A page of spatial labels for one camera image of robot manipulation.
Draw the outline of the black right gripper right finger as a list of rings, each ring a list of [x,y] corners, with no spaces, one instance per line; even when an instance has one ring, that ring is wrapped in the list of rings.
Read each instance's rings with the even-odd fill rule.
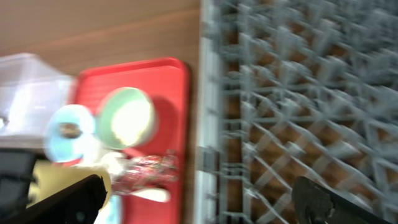
[[[291,197],[299,224],[390,224],[306,177],[296,178]]]

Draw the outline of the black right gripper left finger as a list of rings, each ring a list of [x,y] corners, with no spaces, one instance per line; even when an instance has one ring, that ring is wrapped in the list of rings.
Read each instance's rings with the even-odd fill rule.
[[[89,175],[35,205],[1,219],[1,223],[94,223],[107,193],[103,179]]]

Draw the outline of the yellow plastic cup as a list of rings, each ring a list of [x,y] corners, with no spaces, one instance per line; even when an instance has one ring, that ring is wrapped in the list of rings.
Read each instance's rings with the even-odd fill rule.
[[[27,207],[31,207],[36,203],[52,196],[53,194],[75,184],[76,182],[88,177],[89,175],[98,175],[103,179],[107,193],[104,205],[109,201],[111,190],[111,179],[108,172],[102,167],[87,166],[64,166],[53,164],[49,161],[36,162],[33,175],[36,183],[30,183],[29,197],[32,201]]]

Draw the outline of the white plastic spoon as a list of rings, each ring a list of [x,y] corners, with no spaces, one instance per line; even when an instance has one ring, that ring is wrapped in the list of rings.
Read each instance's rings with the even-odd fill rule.
[[[135,190],[131,192],[130,195],[161,203],[166,203],[171,198],[168,190],[157,187],[146,187]]]

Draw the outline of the red snack wrapper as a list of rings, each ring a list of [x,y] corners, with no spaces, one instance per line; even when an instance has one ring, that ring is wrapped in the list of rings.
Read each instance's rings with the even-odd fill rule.
[[[121,174],[112,181],[113,192],[127,195],[144,187],[164,187],[178,180],[177,165],[178,157],[173,151],[124,160]]]

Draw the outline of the white tissue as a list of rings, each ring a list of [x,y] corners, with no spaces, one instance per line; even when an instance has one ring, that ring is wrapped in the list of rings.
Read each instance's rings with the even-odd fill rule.
[[[83,153],[80,165],[105,170],[111,179],[121,176],[124,171],[125,156],[119,151],[105,148],[95,138],[89,138],[88,148]]]

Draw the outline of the grey dishwasher rack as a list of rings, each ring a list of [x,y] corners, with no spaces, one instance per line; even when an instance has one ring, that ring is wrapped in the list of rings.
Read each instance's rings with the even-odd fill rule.
[[[397,222],[397,1],[202,1],[194,223],[297,223],[304,176]]]

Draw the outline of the light blue bowl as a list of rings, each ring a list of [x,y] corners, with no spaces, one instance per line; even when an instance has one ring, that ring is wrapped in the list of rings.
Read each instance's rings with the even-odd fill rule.
[[[64,138],[58,129],[60,123],[79,125],[82,134],[76,139]],[[89,138],[95,133],[95,119],[82,105],[65,105],[50,118],[44,137],[44,154],[53,162],[70,162],[81,159],[88,148]]]

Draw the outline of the black plastic bin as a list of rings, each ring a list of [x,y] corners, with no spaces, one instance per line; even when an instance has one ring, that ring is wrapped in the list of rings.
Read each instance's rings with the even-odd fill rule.
[[[1,149],[1,219],[24,210],[32,199],[30,184],[37,183],[33,174],[37,156],[24,149]]]

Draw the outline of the brown food scrap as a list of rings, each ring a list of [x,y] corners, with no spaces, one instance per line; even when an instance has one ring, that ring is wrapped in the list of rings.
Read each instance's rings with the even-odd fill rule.
[[[60,123],[58,129],[60,134],[67,139],[76,139],[82,134],[79,125],[75,123]]]

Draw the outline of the green bowl with rice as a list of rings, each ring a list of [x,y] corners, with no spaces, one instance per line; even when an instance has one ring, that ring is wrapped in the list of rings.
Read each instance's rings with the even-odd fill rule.
[[[103,146],[123,150],[150,141],[157,126],[157,112],[149,95],[138,88],[122,87],[101,101],[96,136]]]

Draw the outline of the clear plastic bin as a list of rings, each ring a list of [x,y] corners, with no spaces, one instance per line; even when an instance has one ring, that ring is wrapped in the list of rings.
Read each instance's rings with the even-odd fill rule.
[[[40,149],[74,79],[34,54],[1,57],[1,147]]]

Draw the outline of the red plastic tray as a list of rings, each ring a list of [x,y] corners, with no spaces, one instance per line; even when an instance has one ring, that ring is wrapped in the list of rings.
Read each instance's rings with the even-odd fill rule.
[[[154,102],[158,119],[152,139],[123,152],[133,157],[161,155],[170,149],[177,156],[178,167],[177,181],[166,184],[171,193],[169,202],[153,202],[135,196],[123,197],[122,222],[178,224],[181,220],[185,170],[190,71],[176,58],[158,58],[88,69],[80,73],[70,102],[83,105],[93,114],[98,114],[101,101],[109,93],[122,87],[134,87],[146,92]]]

